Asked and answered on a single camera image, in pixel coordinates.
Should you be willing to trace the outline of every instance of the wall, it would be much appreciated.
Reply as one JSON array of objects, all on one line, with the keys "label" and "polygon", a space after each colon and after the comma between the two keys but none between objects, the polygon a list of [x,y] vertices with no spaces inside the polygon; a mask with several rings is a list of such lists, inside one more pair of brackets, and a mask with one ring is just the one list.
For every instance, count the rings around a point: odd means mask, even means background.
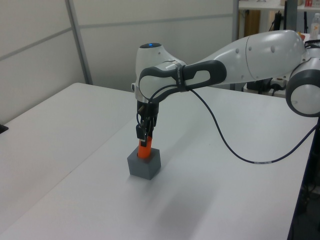
[{"label": "wall", "polygon": [[187,64],[233,39],[237,0],[71,0],[89,81],[131,91],[137,49],[161,43]]},{"label": "wall", "polygon": [[64,0],[0,0],[0,124],[84,83]]}]

